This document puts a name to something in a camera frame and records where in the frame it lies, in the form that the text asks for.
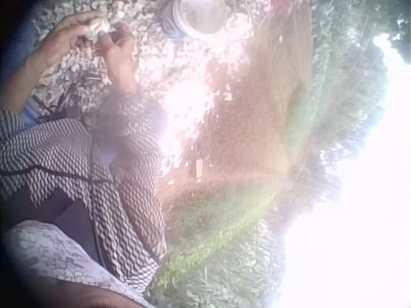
person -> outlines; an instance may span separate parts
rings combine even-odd
[[[150,307],[142,293],[166,253],[160,107],[139,93],[127,26],[99,33],[93,45],[112,82],[110,116],[99,130],[68,113],[42,123],[34,115],[30,93],[39,78],[70,50],[90,47],[87,24],[103,16],[68,16],[18,66],[2,59],[3,244],[24,284],[50,307]],[[29,51],[30,40],[12,42],[9,55],[22,58],[16,46]]]

dark fabric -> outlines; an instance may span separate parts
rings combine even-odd
[[[1,205],[1,210],[3,232],[29,219],[52,223],[80,244],[94,261],[104,265],[100,261],[89,212],[81,200],[73,202],[63,190],[55,189],[37,210],[31,201],[28,187],[24,186]],[[112,266],[110,266],[107,256],[104,252],[101,254],[104,254],[101,257],[107,264],[107,269],[112,272]]]

green grass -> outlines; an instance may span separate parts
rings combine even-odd
[[[170,241],[170,258],[156,286],[171,296],[176,283],[255,225],[274,196],[273,184],[238,185],[190,206],[177,205],[173,226],[178,236]]]

foliage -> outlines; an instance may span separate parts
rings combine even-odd
[[[398,17],[387,1],[311,2],[313,78],[294,90],[288,105],[285,139],[296,167],[276,198],[278,212],[267,213],[278,189],[271,185],[231,187],[178,206],[172,223],[178,237],[169,241],[170,257],[149,290],[154,304],[267,304],[273,281],[281,277],[275,266],[281,262],[283,229],[277,226],[318,201],[338,199],[340,182],[329,170],[358,153],[383,114],[385,68],[372,38]],[[380,11],[377,3],[385,3]]]
[[[220,260],[216,253],[258,223],[272,204],[274,195],[272,184],[248,184],[228,187],[220,194],[192,200],[189,206],[186,199],[177,205],[171,225],[177,229],[178,236],[169,241],[170,258],[151,288],[154,302],[164,298],[158,302],[161,307],[172,301],[183,307],[185,302],[177,295],[185,294],[196,277],[194,273],[204,270],[205,264],[210,263],[209,258]],[[229,253],[225,253],[221,258],[228,257]],[[198,291],[193,290],[193,294],[197,296]]]
[[[172,294],[152,293],[159,307],[264,307],[270,271],[281,250],[264,221],[213,255],[205,266],[173,284]]]

patterned dress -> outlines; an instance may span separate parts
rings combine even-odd
[[[76,119],[23,130],[20,115],[2,108],[1,199],[28,187],[35,207],[55,189],[81,200],[117,278],[142,292],[166,253],[157,197],[158,109],[135,96],[115,106],[110,119],[116,124],[107,121],[98,133]],[[109,167],[97,139],[116,149]]]

